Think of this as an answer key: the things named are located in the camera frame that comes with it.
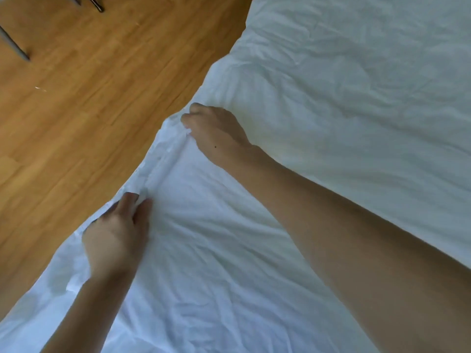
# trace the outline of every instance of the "wrinkled sheet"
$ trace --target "wrinkled sheet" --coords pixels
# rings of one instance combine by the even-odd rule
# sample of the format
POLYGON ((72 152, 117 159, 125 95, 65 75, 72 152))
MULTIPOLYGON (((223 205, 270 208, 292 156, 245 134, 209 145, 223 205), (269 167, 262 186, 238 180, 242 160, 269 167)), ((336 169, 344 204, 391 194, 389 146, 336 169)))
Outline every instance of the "wrinkled sheet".
MULTIPOLYGON (((471 267, 470 0, 254 0, 193 101, 277 161, 471 267)), ((375 352, 288 234, 169 117, 116 197, 0 324, 38 352, 89 274, 87 225, 125 190, 151 240, 103 352, 375 352)))

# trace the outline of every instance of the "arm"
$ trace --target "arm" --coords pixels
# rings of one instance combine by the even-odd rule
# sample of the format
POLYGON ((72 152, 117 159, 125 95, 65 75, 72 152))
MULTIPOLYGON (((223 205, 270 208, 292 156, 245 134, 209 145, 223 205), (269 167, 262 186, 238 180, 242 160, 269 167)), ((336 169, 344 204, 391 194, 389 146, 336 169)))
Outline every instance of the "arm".
POLYGON ((250 144, 230 112, 193 104, 182 122, 209 160, 286 228, 382 352, 469 351, 470 270, 278 164, 250 144))
POLYGON ((82 241, 91 277, 41 353, 98 353, 126 297, 142 258, 152 209, 125 193, 88 227, 82 241))

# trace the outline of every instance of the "white fabric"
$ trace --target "white fabric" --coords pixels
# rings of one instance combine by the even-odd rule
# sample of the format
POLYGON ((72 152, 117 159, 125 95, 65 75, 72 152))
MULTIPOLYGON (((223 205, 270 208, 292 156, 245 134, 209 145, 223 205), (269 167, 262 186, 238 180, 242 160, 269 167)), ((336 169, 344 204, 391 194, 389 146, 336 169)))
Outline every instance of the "white fabric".
MULTIPOLYGON (((276 160, 471 266, 471 0, 254 0, 194 97, 276 160)), ((151 241, 104 352, 375 352, 274 218, 168 118, 125 190, 151 241)), ((88 276, 80 226, 0 324, 38 352, 88 276)))

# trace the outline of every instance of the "white duvet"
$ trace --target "white duvet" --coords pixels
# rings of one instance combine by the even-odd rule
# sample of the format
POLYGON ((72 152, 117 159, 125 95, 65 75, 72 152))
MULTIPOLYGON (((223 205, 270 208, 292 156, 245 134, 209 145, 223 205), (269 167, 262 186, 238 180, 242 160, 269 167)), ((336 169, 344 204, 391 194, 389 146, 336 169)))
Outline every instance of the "white duvet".
MULTIPOLYGON (((471 267, 471 0, 254 0, 194 101, 276 160, 471 267)), ((168 118, 125 190, 151 241, 103 352, 375 352, 288 234, 168 118)), ((0 324, 39 352, 88 276, 83 230, 0 324)))

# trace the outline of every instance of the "white bed sheet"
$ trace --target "white bed sheet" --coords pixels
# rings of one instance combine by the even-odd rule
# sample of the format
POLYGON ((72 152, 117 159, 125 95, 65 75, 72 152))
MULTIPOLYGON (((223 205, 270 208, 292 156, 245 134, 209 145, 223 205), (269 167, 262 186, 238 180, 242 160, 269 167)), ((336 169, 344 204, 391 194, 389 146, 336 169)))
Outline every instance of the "white bed sheet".
MULTIPOLYGON (((471 267, 470 0, 254 0, 194 101, 279 162, 471 267)), ((168 118, 116 197, 0 323, 38 352, 88 277, 80 237, 125 190, 151 241, 103 352, 375 352, 274 218, 168 118)))

